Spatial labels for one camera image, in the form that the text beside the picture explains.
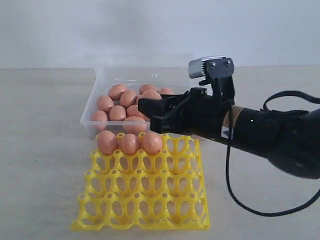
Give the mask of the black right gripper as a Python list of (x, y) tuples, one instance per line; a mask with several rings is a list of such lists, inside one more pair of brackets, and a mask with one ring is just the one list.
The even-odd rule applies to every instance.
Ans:
[(208, 95), (202, 87), (184, 94), (161, 94), (162, 99), (141, 97), (138, 110), (150, 118), (150, 130), (159, 134), (197, 135), (226, 144), (222, 136), (224, 120), (229, 118), (232, 103), (219, 93)]

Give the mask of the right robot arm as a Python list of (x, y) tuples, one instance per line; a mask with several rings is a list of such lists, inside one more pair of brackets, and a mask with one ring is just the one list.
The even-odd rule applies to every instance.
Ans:
[(152, 131), (197, 135), (267, 159), (295, 177), (320, 177), (320, 111), (260, 110), (195, 87), (163, 99), (141, 98)]

